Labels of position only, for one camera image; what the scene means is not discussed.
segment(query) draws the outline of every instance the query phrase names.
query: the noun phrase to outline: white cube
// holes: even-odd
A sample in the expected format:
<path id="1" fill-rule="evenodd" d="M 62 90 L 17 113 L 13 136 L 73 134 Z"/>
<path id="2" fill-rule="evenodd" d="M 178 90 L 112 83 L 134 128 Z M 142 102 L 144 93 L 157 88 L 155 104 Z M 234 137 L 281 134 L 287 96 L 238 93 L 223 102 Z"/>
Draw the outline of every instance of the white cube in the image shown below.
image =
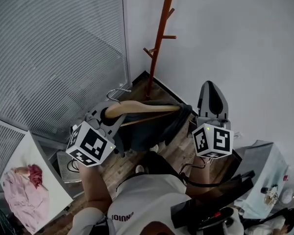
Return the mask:
<path id="1" fill-rule="evenodd" d="M 114 148 L 112 142 L 84 121 L 73 131 L 66 153 L 91 167 L 101 164 Z"/>
<path id="2" fill-rule="evenodd" d="M 233 131 L 204 123 L 192 135 L 199 157 L 218 159 L 232 154 Z"/>

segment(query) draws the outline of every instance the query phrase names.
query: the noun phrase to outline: black trousers on hanger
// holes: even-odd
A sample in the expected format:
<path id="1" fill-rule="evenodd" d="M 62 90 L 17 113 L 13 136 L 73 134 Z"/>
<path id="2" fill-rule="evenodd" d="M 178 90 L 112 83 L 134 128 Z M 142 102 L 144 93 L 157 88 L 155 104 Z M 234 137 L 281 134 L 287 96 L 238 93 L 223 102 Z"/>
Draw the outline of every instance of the black trousers on hanger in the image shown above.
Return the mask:
<path id="1" fill-rule="evenodd" d="M 135 173 L 129 176 L 126 180 L 143 174 L 170 174 L 183 182 L 182 177 L 173 169 L 173 167 L 162 156 L 154 151 L 147 152 L 139 164 L 145 168 L 145 172 Z"/>

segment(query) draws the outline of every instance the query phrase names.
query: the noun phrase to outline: coat rack pole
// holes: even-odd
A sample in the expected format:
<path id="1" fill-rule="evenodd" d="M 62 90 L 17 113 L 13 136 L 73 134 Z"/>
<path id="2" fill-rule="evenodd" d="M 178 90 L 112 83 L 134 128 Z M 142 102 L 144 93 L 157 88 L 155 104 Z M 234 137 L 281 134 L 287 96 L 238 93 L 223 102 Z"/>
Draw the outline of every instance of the coat rack pole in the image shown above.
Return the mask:
<path id="1" fill-rule="evenodd" d="M 151 61 L 151 65 L 150 65 L 149 81 L 148 81 L 148 85 L 147 85 L 147 89 L 146 89 L 146 97 L 147 98 L 150 98 L 152 80 L 153 80 L 153 76 L 154 76 L 154 73 L 155 73 L 155 67 L 156 67 L 156 63 L 157 63 L 157 58 L 158 58 L 158 54 L 159 54 L 159 50 L 160 50 L 161 41 L 162 41 L 163 38 L 168 38 L 167 36 L 163 37 L 163 33 L 165 31 L 167 19 L 169 18 L 169 16 L 174 11 L 174 9 L 172 9 L 170 11 L 171 2 L 172 2 L 172 0 L 165 0 L 164 3 L 163 3 L 163 8 L 162 8 L 162 13 L 161 13 L 161 18 L 160 18 L 157 38 L 156 38 L 156 42 L 155 42 L 155 47 L 152 49 L 153 50 L 152 54 L 150 53 L 152 61 Z"/>

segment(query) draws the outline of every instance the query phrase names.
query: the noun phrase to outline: clothes hanger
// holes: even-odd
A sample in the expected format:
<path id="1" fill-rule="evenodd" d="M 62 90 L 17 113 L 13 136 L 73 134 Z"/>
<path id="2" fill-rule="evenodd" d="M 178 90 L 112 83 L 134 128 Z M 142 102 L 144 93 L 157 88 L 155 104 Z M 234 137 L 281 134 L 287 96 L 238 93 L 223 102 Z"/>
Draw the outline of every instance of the clothes hanger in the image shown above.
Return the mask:
<path id="1" fill-rule="evenodd" d="M 121 91 L 125 91 L 125 92 L 131 92 L 129 90 L 125 90 L 125 89 L 114 89 L 111 90 L 107 93 L 107 98 L 113 101 L 117 101 L 119 102 L 119 104 L 114 104 L 112 106 L 110 106 L 106 111 L 105 111 L 105 117 L 106 118 L 117 118 L 118 116 L 121 116 L 122 114 L 126 114 L 126 113 L 143 113 L 143 112 L 176 112 L 178 110 L 180 110 L 180 107 L 177 105 L 146 105 L 146 104 L 142 104 L 140 102 L 137 101 L 133 101 L 133 100 L 128 100 L 128 101 L 118 101 L 117 99 L 111 98 L 109 96 L 109 94 L 113 91 L 117 91 L 117 90 L 121 90 Z M 138 122 L 142 122 L 142 121 L 147 121 L 147 120 L 151 120 L 154 118 L 159 118 L 159 117 L 163 117 L 169 114 L 162 114 L 159 116 L 154 116 L 154 117 L 148 117 L 142 120 L 137 120 L 134 121 L 135 123 Z"/>

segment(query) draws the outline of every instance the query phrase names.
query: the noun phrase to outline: metal hook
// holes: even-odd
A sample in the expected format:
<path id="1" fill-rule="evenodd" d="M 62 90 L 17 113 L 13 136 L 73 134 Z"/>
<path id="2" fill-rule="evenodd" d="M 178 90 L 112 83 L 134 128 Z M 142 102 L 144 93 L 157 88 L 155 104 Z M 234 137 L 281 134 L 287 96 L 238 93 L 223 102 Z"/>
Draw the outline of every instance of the metal hook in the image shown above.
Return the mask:
<path id="1" fill-rule="evenodd" d="M 125 89 L 113 89 L 113 90 L 110 90 L 108 93 L 107 93 L 107 98 L 110 99 L 110 100 L 113 100 L 113 101 L 117 101 L 118 103 L 120 103 L 120 101 L 118 101 L 117 99 L 114 99 L 114 98 L 111 98 L 109 97 L 109 94 L 111 92 L 115 92 L 115 91 L 124 91 L 124 92 L 132 92 L 131 90 L 125 90 Z"/>

